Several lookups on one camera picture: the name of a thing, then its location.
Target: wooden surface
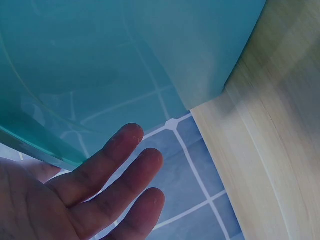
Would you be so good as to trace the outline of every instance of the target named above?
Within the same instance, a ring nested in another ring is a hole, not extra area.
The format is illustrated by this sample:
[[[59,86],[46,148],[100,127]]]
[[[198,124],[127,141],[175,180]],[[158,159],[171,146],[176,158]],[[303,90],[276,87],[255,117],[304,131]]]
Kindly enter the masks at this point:
[[[192,115],[246,240],[320,239],[319,0],[269,0],[223,95]]]

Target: fingertip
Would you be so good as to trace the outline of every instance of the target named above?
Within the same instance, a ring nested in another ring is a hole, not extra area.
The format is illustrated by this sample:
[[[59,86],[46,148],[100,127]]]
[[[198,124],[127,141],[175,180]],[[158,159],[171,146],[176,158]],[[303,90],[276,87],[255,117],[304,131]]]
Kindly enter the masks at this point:
[[[166,196],[159,188],[148,188],[143,194],[149,195],[148,197],[153,199],[153,203],[158,206],[163,206],[166,201]]]
[[[139,158],[146,156],[148,156],[148,159],[156,161],[160,165],[160,168],[164,165],[164,156],[158,149],[147,148],[140,153]]]
[[[130,135],[133,138],[136,138],[139,143],[141,143],[141,141],[143,140],[144,135],[145,135],[143,128],[136,123],[128,123],[128,124],[124,125],[119,130],[119,133],[130,133]]]

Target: white grout line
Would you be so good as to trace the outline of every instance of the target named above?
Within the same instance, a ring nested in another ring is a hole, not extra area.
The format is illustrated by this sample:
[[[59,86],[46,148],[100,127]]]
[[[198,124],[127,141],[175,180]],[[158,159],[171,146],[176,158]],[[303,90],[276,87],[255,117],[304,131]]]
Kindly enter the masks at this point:
[[[161,223],[157,224],[157,225],[153,228],[152,231],[157,230],[157,229],[159,229],[159,228],[161,228],[161,227],[163,227],[163,226],[165,226],[165,225],[171,224],[171,223],[173,223],[173,222],[175,222],[175,221],[177,221],[177,220],[179,220],[179,219],[182,219],[183,217],[185,217],[185,216],[187,216],[187,215],[189,215],[189,214],[197,211],[198,209],[204,207],[204,206],[207,205],[208,203],[209,203],[209,201],[206,200],[206,201],[204,201],[204,202],[202,202],[202,203],[194,206],[193,208],[190,208],[189,210],[187,210],[187,211],[185,211],[185,212],[183,212],[183,213],[181,213],[181,214],[179,214],[179,215],[177,215],[177,216],[175,216],[175,217],[173,217],[173,218],[170,218],[169,220],[166,220],[166,221],[164,221],[164,222],[161,222]]]
[[[226,193],[227,193],[226,190],[223,190],[223,191],[217,193],[216,195],[212,196],[212,197],[210,198],[210,200],[211,200],[211,201],[214,201],[214,200],[220,198],[222,195],[224,195],[224,194],[226,194]]]
[[[85,157],[88,159],[90,157],[90,155],[89,155],[88,149],[87,149],[87,147],[86,147],[86,145],[84,143],[84,139],[82,138],[82,135],[80,133],[78,133],[78,132],[75,132],[75,133],[78,136],[79,143],[81,145],[83,153],[84,153]]]
[[[153,135],[156,135],[156,134],[158,134],[158,133],[160,133],[160,132],[162,132],[163,130],[166,130],[166,129],[167,129],[166,126],[162,126],[162,127],[158,128],[158,129],[148,133],[147,135],[145,135],[143,137],[143,140],[146,140],[146,139],[152,137]]]
[[[185,116],[177,119],[177,121],[180,123],[180,122],[182,122],[183,120],[186,120],[186,119],[191,118],[191,117],[192,117],[192,114],[189,113],[189,114],[187,114],[187,115],[185,115]]]
[[[188,119],[188,118],[190,118],[190,117],[192,117],[192,114],[191,114],[191,113],[189,113],[189,114],[187,114],[187,115],[185,115],[185,116],[183,116],[183,117],[181,117],[181,118],[179,118],[179,119],[176,119],[176,120],[178,121],[178,123],[180,123],[180,122],[182,122],[183,120],[186,120],[186,119]],[[145,135],[145,136],[143,137],[143,140],[146,140],[146,139],[148,139],[148,138],[150,138],[150,137],[152,137],[152,136],[154,136],[154,135],[156,135],[156,134],[158,134],[158,133],[160,133],[160,132],[162,132],[162,131],[164,131],[164,130],[167,130],[167,129],[168,129],[167,126],[164,125],[164,126],[158,128],[158,129],[156,129],[156,130],[148,133],[147,135]]]
[[[210,195],[209,195],[209,193],[208,193],[208,191],[207,191],[204,183],[202,182],[202,180],[201,180],[201,178],[200,178],[200,175],[199,175],[199,173],[198,173],[198,171],[197,171],[197,169],[196,169],[196,166],[194,165],[194,163],[193,163],[193,161],[192,161],[192,159],[191,159],[191,157],[190,157],[190,154],[189,154],[189,152],[188,152],[188,149],[187,149],[186,144],[184,143],[183,139],[181,138],[180,134],[178,133],[178,131],[177,131],[176,129],[175,129],[173,132],[174,132],[176,138],[178,139],[178,142],[179,142],[180,145],[182,146],[182,149],[183,149],[183,151],[184,151],[184,154],[185,154],[185,156],[186,156],[186,159],[187,159],[187,161],[189,162],[189,165],[190,165],[190,167],[191,167],[191,169],[192,169],[192,172],[193,172],[196,180],[198,181],[198,183],[199,183],[199,185],[200,185],[201,190],[203,191],[206,199],[209,201],[209,204],[210,204],[210,206],[211,206],[211,208],[212,208],[212,211],[214,212],[215,217],[216,217],[217,221],[219,222],[219,225],[220,225],[220,227],[221,227],[221,229],[222,229],[222,231],[223,231],[223,234],[224,234],[224,236],[225,236],[225,239],[226,239],[226,240],[230,240],[230,237],[229,237],[228,231],[227,231],[227,229],[226,229],[226,226],[225,226],[225,224],[224,224],[224,222],[223,222],[223,220],[222,220],[222,218],[221,218],[221,216],[220,216],[220,214],[219,214],[219,212],[218,212],[218,210],[217,210],[214,202],[213,202],[213,201],[210,201]]]
[[[173,217],[173,218],[170,218],[170,219],[168,219],[168,220],[166,220],[166,221],[164,221],[164,222],[161,222],[161,223],[157,224],[157,225],[153,228],[152,231],[157,230],[157,229],[159,229],[159,228],[161,228],[161,227],[164,227],[164,226],[166,226],[166,225],[168,225],[168,224],[171,224],[171,223],[173,223],[173,222],[175,222],[175,221],[177,221],[177,220],[179,220],[179,219],[182,219],[183,217],[185,217],[185,216],[187,216],[187,215],[189,215],[189,214],[197,211],[198,209],[206,206],[209,202],[211,202],[211,201],[213,201],[213,200],[216,200],[217,198],[221,197],[221,196],[224,195],[224,194],[226,194],[226,190],[223,190],[223,191],[217,193],[216,195],[214,195],[213,197],[211,197],[210,200],[205,200],[204,202],[202,202],[202,203],[200,203],[200,204],[198,204],[198,205],[190,208],[189,210],[187,210],[187,211],[185,211],[185,212],[183,212],[183,213],[181,213],[181,214],[179,214],[179,215],[177,215],[177,216],[175,216],[175,217]]]
[[[22,156],[21,152],[18,151],[18,153],[19,153],[20,160],[23,161],[24,160],[24,156]]]
[[[124,1],[123,1],[123,0],[121,1],[121,12],[122,12],[122,22],[123,22],[124,29],[125,29],[125,31],[126,31],[126,34],[127,34],[128,38],[129,38],[129,40],[133,43],[133,42],[134,42],[134,39],[133,39],[133,37],[131,36],[131,33],[130,33],[130,31],[129,31],[129,28],[128,28],[128,25],[127,25],[127,23],[126,23],[125,11],[124,11]],[[163,110],[163,112],[164,112],[165,118],[166,118],[167,120],[169,120],[169,119],[170,119],[170,116],[169,116],[169,113],[168,113],[168,110],[167,110],[165,101],[164,101],[164,99],[163,99],[163,97],[162,97],[162,95],[161,95],[161,93],[160,93],[159,86],[158,86],[158,83],[157,83],[157,81],[156,81],[156,78],[155,78],[152,70],[150,69],[149,65],[148,65],[147,62],[145,61],[145,59],[144,59],[141,51],[140,51],[139,48],[137,47],[137,45],[136,45],[136,44],[133,44],[133,46],[134,46],[136,52],[138,53],[139,58],[140,58],[140,60],[141,60],[141,62],[142,62],[142,64],[143,64],[145,70],[148,72],[148,74],[149,74],[149,76],[150,76],[150,78],[151,78],[151,80],[152,80],[152,83],[153,83],[153,85],[154,85],[154,87],[155,87],[155,91],[156,91],[156,93],[157,93],[157,95],[158,95],[158,98],[159,98],[159,101],[160,101],[162,110]]]
[[[137,102],[137,101],[139,101],[139,100],[142,100],[142,99],[144,99],[144,98],[147,98],[147,97],[149,97],[149,96],[152,96],[152,95],[154,95],[154,94],[156,94],[156,93],[157,93],[156,91],[153,91],[153,92],[147,93],[147,94],[145,94],[145,95],[139,96],[139,97],[137,97],[137,98],[134,98],[134,99],[125,101],[125,102],[120,103],[120,104],[118,104],[118,105],[109,107],[109,108],[107,108],[107,109],[105,109],[105,110],[102,110],[102,111],[100,111],[100,112],[97,112],[97,113],[95,113],[95,114],[93,114],[93,115],[85,118],[85,119],[82,120],[80,123],[81,123],[82,125],[84,125],[85,123],[87,123],[87,122],[89,122],[89,121],[91,121],[91,120],[93,120],[93,119],[95,119],[95,118],[97,118],[97,117],[99,117],[99,116],[101,116],[101,115],[103,115],[103,114],[109,113],[109,112],[111,112],[111,111],[113,111],[113,110],[115,110],[115,109],[121,108],[121,107],[126,106],[126,105],[128,105],[128,104],[135,103],[135,102]]]

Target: blue tile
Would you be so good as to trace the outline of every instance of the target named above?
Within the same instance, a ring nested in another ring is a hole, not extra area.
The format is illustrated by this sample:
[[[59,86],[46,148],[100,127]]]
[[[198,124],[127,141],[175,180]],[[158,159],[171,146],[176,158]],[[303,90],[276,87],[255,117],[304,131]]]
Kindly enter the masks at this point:
[[[102,239],[106,235],[108,235],[113,229],[115,228],[114,224],[111,224],[110,226],[103,229],[101,232],[99,232],[96,236],[97,239]]]
[[[147,138],[138,146],[137,150],[141,152],[146,148],[158,149],[162,152],[165,160],[183,150],[176,135],[171,130],[163,130]]]
[[[180,122],[177,127],[177,131],[187,147],[202,139],[197,124],[192,117]]]
[[[179,215],[206,200],[183,151],[165,159],[164,166],[151,182],[165,194],[159,223]]]
[[[6,145],[3,145],[1,143],[0,143],[0,158],[10,159],[16,162],[21,160],[18,151],[13,150],[10,147],[7,147]]]
[[[221,197],[217,198],[214,201],[214,204],[224,222],[230,238],[240,234],[242,231],[228,195],[224,194]]]
[[[151,232],[147,240],[225,240],[211,207],[191,214]]]
[[[239,233],[238,235],[231,238],[231,240],[245,240],[245,236],[243,233]]]
[[[164,165],[148,187],[161,189],[166,197],[159,222],[175,217],[206,200],[181,145],[170,130],[164,130],[142,141],[133,155],[111,177],[103,189],[121,176],[125,169],[146,148],[156,148],[162,152]],[[128,209],[120,217],[124,218]]]
[[[197,141],[188,147],[188,151],[210,196],[213,197],[223,191],[225,189],[224,184],[221,181],[205,141],[203,139]]]

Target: tile grout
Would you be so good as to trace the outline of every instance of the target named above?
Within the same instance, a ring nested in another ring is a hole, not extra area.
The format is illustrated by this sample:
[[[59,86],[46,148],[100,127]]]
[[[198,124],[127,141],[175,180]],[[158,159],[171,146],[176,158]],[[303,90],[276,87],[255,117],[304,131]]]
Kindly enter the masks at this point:
[[[223,195],[226,194],[226,193],[227,193],[226,190],[223,190],[223,191],[217,193],[216,195],[212,196],[212,197],[210,198],[210,200],[205,200],[205,201],[203,201],[202,203],[199,203],[198,205],[196,205],[196,206],[188,209],[187,211],[184,211],[183,213],[180,213],[180,214],[178,214],[178,215],[176,215],[176,216],[174,216],[174,217],[172,217],[172,218],[170,218],[170,219],[168,219],[168,220],[166,220],[166,221],[163,221],[163,222],[157,224],[157,225],[153,228],[152,231],[157,230],[157,229],[159,229],[159,228],[162,228],[162,227],[164,227],[164,226],[166,226],[166,225],[169,225],[169,224],[171,224],[171,223],[173,223],[173,222],[175,222],[175,221],[177,221],[177,220],[179,220],[179,219],[182,219],[182,218],[185,217],[185,216],[188,216],[189,214],[191,214],[191,213],[197,211],[198,209],[200,209],[200,208],[206,206],[207,204],[209,204],[210,201],[214,201],[214,200],[220,198],[221,196],[223,196]]]
[[[206,197],[207,200],[209,201],[209,200],[210,200],[210,195],[209,195],[209,193],[208,193],[208,191],[207,191],[204,183],[203,183],[202,180],[201,180],[201,177],[200,177],[200,175],[199,175],[199,173],[198,173],[198,171],[197,171],[197,169],[196,169],[196,166],[194,165],[194,163],[193,163],[193,161],[192,161],[192,159],[191,159],[191,156],[190,156],[190,154],[189,154],[189,151],[188,151],[188,149],[187,149],[186,144],[184,143],[184,141],[183,141],[183,139],[181,138],[180,134],[178,133],[177,129],[173,130],[173,132],[174,132],[174,134],[175,134],[178,142],[179,142],[180,145],[182,146],[182,149],[183,149],[183,151],[184,151],[184,154],[185,154],[185,156],[186,156],[186,159],[187,159],[187,161],[189,162],[189,165],[190,165],[190,167],[191,167],[191,169],[192,169],[192,172],[193,172],[196,180],[198,181],[202,192],[204,193],[205,197]],[[210,204],[211,209],[212,209],[213,213],[215,214],[215,217],[216,217],[216,219],[217,219],[217,221],[218,221],[218,223],[219,223],[219,225],[220,225],[220,227],[221,227],[221,229],[222,229],[222,231],[223,231],[223,234],[224,234],[224,236],[225,236],[225,239],[226,239],[226,240],[230,240],[230,237],[229,237],[228,231],[227,231],[227,229],[226,229],[226,226],[225,226],[225,224],[224,224],[224,222],[223,222],[223,220],[222,220],[222,218],[221,218],[221,216],[220,216],[220,214],[219,214],[219,212],[218,212],[218,209],[216,208],[214,202],[213,202],[213,201],[210,201],[209,204]]]
[[[128,25],[127,25],[127,23],[126,23],[125,11],[124,11],[124,1],[123,1],[123,0],[121,0],[121,13],[122,13],[122,23],[123,23],[123,25],[124,25],[124,29],[125,29],[125,31],[126,31],[126,34],[127,34],[127,36],[129,37],[129,40],[130,40],[131,42],[134,42],[134,39],[133,39],[131,33],[129,32],[129,28],[128,28]],[[136,44],[133,44],[133,47],[135,48],[135,50],[136,50],[136,52],[137,52],[137,54],[138,54],[138,56],[139,56],[139,58],[140,58],[140,60],[141,60],[141,62],[142,62],[142,65],[144,66],[145,70],[146,70],[147,73],[149,74],[149,77],[151,78],[151,81],[152,81],[152,83],[153,83],[153,85],[154,85],[154,87],[155,87],[155,91],[156,91],[156,93],[157,93],[157,95],[158,95],[158,98],[159,98],[159,101],[160,101],[162,110],[163,110],[163,112],[164,112],[165,118],[166,118],[166,120],[169,120],[169,119],[170,119],[170,115],[169,115],[168,109],[167,109],[167,107],[166,107],[165,101],[164,101],[164,99],[163,99],[163,97],[162,97],[162,95],[161,95],[161,92],[160,92],[160,90],[159,90],[159,86],[158,86],[158,84],[157,84],[156,78],[155,78],[152,70],[150,69],[149,65],[148,65],[147,62],[145,61],[145,59],[144,59],[141,51],[140,51],[139,48],[137,47],[137,45],[136,45]]]

